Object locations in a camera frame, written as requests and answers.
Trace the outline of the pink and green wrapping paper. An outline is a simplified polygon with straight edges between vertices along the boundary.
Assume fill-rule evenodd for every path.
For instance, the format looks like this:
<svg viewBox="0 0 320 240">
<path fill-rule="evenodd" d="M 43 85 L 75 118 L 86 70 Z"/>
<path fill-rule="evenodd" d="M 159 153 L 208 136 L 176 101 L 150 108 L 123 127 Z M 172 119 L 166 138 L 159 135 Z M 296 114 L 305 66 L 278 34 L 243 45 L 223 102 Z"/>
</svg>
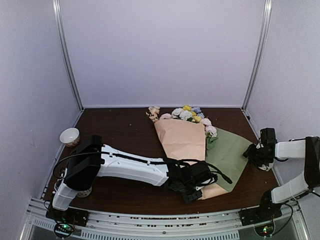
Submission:
<svg viewBox="0 0 320 240">
<path fill-rule="evenodd" d="M 232 180 L 229 184 L 219 176 L 217 182 L 204 186 L 200 190 L 201 200 L 224 195 L 234 190 L 248 163 L 243 153 L 252 144 L 251 141 L 217 128 L 217 138 L 209 143 L 206 141 L 203 124 L 177 119 L 158 120 L 154 127 L 168 158 L 206 161 Z"/>
</svg>

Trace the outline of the pink rose stem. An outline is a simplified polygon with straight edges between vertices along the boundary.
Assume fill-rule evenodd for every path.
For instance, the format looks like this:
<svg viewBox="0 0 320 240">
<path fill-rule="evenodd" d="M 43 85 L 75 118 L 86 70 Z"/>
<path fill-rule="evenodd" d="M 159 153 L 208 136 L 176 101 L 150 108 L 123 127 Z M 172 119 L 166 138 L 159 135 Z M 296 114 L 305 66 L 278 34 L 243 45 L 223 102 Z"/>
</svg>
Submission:
<svg viewBox="0 0 320 240">
<path fill-rule="evenodd" d="M 193 118 L 193 114 L 189 110 L 183 108 L 176 108 L 171 113 L 164 113 L 160 116 L 160 120 L 176 119 L 182 121 L 188 121 Z"/>
<path fill-rule="evenodd" d="M 208 118 L 203 118 L 200 123 L 204 125 L 206 149 L 211 150 L 214 147 L 215 140 L 218 139 L 217 129 Z"/>
</svg>

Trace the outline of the cream yellow rose spray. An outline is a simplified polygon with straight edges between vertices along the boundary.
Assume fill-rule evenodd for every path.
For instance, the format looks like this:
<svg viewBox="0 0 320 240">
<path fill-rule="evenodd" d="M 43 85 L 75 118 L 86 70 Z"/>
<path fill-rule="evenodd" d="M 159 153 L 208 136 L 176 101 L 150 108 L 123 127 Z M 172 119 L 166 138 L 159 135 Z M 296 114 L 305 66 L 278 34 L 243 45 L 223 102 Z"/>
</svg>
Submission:
<svg viewBox="0 0 320 240">
<path fill-rule="evenodd" d="M 195 115 L 195 116 L 192 117 L 192 120 L 191 120 L 191 121 L 192 121 L 193 123 L 200 123 L 201 120 L 202 120 L 202 117 L 201 117 L 201 116 Z"/>
</svg>

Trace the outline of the blue flower stem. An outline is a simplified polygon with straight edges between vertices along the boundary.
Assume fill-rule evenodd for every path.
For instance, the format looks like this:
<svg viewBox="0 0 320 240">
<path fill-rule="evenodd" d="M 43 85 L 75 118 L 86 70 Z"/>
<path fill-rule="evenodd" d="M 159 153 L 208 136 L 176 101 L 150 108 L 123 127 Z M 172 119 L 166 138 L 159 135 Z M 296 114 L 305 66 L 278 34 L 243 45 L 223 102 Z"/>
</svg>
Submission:
<svg viewBox="0 0 320 240">
<path fill-rule="evenodd" d="M 197 116 L 197 117 L 201 117 L 202 119 L 205 118 L 205 115 L 204 115 L 204 113 L 202 112 L 202 110 L 201 110 L 200 107 L 198 107 L 198 106 L 192 107 L 191 110 L 196 113 L 196 116 Z"/>
</svg>

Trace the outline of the yellow flower stem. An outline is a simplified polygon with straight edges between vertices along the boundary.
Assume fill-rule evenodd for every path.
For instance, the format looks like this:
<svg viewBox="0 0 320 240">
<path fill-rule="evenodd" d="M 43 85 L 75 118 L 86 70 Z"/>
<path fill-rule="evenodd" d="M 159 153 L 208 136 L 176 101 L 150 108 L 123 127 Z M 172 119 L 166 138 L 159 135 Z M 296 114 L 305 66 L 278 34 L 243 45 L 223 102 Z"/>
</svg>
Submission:
<svg viewBox="0 0 320 240">
<path fill-rule="evenodd" d="M 183 109 L 184 109 L 184 110 L 191 111 L 191 113 L 193 114 L 193 116 L 196 116 L 196 113 L 192 111 L 192 108 L 193 108 L 193 107 L 191 107 L 191 106 L 189 106 L 189 105 L 184 105 L 184 106 L 183 106 Z"/>
</svg>

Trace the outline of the peach blossom stem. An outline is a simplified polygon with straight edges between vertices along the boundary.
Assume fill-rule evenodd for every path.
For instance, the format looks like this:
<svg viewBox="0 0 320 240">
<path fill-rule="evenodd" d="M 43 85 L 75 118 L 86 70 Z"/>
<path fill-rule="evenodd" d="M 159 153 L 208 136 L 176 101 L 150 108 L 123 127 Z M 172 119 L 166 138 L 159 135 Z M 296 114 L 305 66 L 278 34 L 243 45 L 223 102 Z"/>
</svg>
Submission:
<svg viewBox="0 0 320 240">
<path fill-rule="evenodd" d="M 153 122 L 156 123 L 159 120 L 160 107 L 158 105 L 149 106 L 148 111 L 145 113 L 146 116 Z"/>
</svg>

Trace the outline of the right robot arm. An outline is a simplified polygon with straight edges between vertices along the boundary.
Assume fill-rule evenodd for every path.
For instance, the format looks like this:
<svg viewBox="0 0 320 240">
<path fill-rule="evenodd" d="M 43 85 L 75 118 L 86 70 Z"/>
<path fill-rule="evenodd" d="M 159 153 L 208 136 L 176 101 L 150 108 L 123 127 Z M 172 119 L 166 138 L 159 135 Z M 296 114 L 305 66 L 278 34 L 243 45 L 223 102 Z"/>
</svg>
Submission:
<svg viewBox="0 0 320 240">
<path fill-rule="evenodd" d="M 259 220 L 268 220 L 282 205 L 291 199 L 300 198 L 320 186 L 320 138 L 304 138 L 278 141 L 274 128 L 260 130 L 258 143 L 252 143 L 242 154 L 260 170 L 271 168 L 274 161 L 284 163 L 288 160 L 303 160 L 300 175 L 289 182 L 266 191 L 256 210 Z"/>
</svg>

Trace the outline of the white printed ribbon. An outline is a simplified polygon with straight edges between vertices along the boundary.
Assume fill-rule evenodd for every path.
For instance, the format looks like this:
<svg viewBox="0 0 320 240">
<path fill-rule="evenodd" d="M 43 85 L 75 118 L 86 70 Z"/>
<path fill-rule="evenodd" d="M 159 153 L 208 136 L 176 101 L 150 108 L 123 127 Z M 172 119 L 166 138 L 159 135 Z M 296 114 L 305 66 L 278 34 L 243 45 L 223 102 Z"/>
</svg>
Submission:
<svg viewBox="0 0 320 240">
<path fill-rule="evenodd" d="M 258 167 L 259 170 L 264 171 L 264 172 L 268 172 L 272 169 L 273 164 L 262 164 L 261 166 Z"/>
</svg>

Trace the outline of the patterned mug with orange inside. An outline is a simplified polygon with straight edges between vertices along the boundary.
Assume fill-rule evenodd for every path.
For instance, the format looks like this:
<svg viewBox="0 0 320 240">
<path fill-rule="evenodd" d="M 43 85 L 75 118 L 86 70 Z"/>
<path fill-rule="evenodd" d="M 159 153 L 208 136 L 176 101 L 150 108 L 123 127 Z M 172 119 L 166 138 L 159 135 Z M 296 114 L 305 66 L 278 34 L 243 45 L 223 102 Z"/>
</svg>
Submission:
<svg viewBox="0 0 320 240">
<path fill-rule="evenodd" d="M 90 187 L 87 190 L 79 191 L 76 196 L 78 198 L 86 198 L 91 194 L 91 192 L 92 192 L 92 188 Z"/>
</svg>

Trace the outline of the small white patterned teacup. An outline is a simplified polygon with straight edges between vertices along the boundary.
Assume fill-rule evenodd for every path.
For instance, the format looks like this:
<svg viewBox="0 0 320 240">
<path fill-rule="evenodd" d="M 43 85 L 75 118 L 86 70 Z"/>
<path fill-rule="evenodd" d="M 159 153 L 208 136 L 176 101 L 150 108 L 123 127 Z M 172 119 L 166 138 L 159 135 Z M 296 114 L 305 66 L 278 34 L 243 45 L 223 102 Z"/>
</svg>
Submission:
<svg viewBox="0 0 320 240">
<path fill-rule="evenodd" d="M 68 128 L 60 134 L 59 140 L 66 147 L 74 147 L 80 141 L 80 131 L 75 127 Z"/>
</svg>

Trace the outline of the aluminium front rail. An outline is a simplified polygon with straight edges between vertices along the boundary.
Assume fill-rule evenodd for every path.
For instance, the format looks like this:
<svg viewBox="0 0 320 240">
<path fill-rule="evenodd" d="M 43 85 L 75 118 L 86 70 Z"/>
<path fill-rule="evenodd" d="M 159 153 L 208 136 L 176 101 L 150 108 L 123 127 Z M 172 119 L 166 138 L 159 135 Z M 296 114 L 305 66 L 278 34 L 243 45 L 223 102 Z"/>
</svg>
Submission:
<svg viewBox="0 0 320 240">
<path fill-rule="evenodd" d="M 76 226 L 70 240 L 308 240 L 298 203 L 282 206 L 273 220 L 244 225 L 240 210 L 200 214 L 138 215 L 90 210 L 86 226 Z"/>
</svg>

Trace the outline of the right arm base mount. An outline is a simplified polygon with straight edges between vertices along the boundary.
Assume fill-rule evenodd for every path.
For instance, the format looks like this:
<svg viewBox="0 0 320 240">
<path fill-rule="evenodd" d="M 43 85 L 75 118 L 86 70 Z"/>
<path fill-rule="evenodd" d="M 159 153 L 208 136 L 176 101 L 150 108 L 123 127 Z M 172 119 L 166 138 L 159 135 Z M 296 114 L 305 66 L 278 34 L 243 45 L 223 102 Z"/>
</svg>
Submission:
<svg viewBox="0 0 320 240">
<path fill-rule="evenodd" d="M 280 209 L 262 209 L 261 207 L 243 208 L 239 212 L 242 226 L 253 225 L 255 233 L 260 237 L 271 237 L 276 231 L 275 219 L 282 216 Z"/>
</svg>

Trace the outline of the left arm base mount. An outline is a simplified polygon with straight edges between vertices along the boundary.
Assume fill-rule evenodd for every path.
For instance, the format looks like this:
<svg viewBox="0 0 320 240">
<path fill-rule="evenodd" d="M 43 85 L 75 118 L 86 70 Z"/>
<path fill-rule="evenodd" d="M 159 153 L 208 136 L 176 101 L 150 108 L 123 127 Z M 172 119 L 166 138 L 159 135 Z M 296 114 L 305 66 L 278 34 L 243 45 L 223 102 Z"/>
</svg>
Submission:
<svg viewBox="0 0 320 240">
<path fill-rule="evenodd" d="M 86 227 L 89 212 L 75 208 L 66 211 L 48 208 L 45 216 L 54 220 L 53 233 L 60 239 L 68 238 L 76 231 L 76 227 Z"/>
</svg>

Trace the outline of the right aluminium frame post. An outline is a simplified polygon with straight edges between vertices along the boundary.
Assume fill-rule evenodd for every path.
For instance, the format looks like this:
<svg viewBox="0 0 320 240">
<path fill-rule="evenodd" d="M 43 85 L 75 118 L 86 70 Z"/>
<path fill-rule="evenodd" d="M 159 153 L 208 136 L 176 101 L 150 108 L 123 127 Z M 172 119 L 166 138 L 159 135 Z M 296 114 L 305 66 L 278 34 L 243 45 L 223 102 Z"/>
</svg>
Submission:
<svg viewBox="0 0 320 240">
<path fill-rule="evenodd" d="M 248 84 L 246 94 L 244 97 L 244 101 L 243 101 L 243 104 L 241 107 L 241 109 L 244 113 L 246 113 L 248 111 L 250 99 L 253 94 L 256 80 L 258 78 L 259 69 L 261 66 L 262 58 L 263 58 L 263 52 L 265 49 L 265 45 L 266 45 L 266 41 L 268 38 L 269 29 L 270 29 L 270 22 L 271 22 L 271 17 L 272 17 L 272 6 L 273 6 L 272 0 L 265 0 L 264 1 L 264 10 L 263 10 L 263 14 L 262 14 L 257 49 L 256 49 L 254 61 L 253 61 L 252 71 L 250 74 L 249 84 Z"/>
</svg>

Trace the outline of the aluminium frame post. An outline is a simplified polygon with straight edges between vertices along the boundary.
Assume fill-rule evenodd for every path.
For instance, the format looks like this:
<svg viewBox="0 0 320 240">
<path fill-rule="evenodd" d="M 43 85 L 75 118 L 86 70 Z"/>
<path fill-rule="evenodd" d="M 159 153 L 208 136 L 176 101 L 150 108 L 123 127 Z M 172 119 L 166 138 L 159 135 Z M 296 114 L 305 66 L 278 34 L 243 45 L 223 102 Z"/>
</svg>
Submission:
<svg viewBox="0 0 320 240">
<path fill-rule="evenodd" d="M 80 93 L 79 93 L 79 90 L 78 90 L 78 87 L 76 84 L 74 71 L 72 68 L 72 63 L 71 63 L 71 59 L 70 59 L 70 55 L 69 55 L 69 51 L 68 51 L 60 1 L 59 0 L 52 0 L 52 7 L 53 7 L 53 13 L 54 13 L 56 26 L 57 26 L 60 46 L 61 46 L 61 50 L 62 50 L 62 58 L 63 58 L 63 62 L 64 62 L 65 69 L 66 69 L 66 74 L 68 77 L 68 81 L 70 83 L 72 94 L 73 94 L 75 102 L 77 104 L 77 108 L 80 112 L 82 112 L 84 110 L 84 107 L 83 107 Z"/>
<path fill-rule="evenodd" d="M 265 45 L 266 45 L 266 41 L 268 38 L 269 29 L 270 29 L 270 22 L 271 22 L 271 17 L 272 17 L 272 6 L 273 6 L 272 0 L 265 0 L 264 1 L 264 10 L 263 10 L 263 14 L 262 14 L 257 49 L 256 49 L 254 61 L 253 61 L 252 71 L 250 74 L 249 84 L 248 84 L 246 94 L 244 97 L 244 101 L 243 101 L 243 104 L 241 107 L 241 109 L 244 113 L 246 113 L 248 111 L 250 99 L 253 94 L 256 80 L 258 78 L 259 69 L 261 66 L 262 58 L 263 58 L 263 52 L 265 49 Z"/>
</svg>

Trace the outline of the left aluminium frame post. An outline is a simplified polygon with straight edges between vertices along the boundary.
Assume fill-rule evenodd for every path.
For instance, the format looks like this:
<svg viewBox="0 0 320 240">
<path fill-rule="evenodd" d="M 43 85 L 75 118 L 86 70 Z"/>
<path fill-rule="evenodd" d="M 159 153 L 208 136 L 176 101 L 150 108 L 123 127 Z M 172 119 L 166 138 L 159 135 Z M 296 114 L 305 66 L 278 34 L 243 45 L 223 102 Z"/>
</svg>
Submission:
<svg viewBox="0 0 320 240">
<path fill-rule="evenodd" d="M 73 94 L 75 102 L 77 104 L 77 108 L 80 112 L 82 112 L 84 110 L 84 107 L 83 107 L 80 93 L 79 93 L 79 90 L 78 90 L 78 87 L 76 84 L 74 71 L 72 68 L 72 63 L 71 63 L 71 59 L 70 59 L 70 55 L 69 55 L 69 51 L 68 51 L 60 1 L 59 0 L 52 0 L 52 7 L 53 7 L 53 13 L 54 13 L 56 26 L 57 26 L 60 46 L 61 46 L 61 50 L 62 50 L 62 58 L 63 58 L 63 62 L 64 62 L 65 69 L 66 69 L 66 74 L 68 77 L 68 81 L 70 83 L 72 94 Z"/>
</svg>

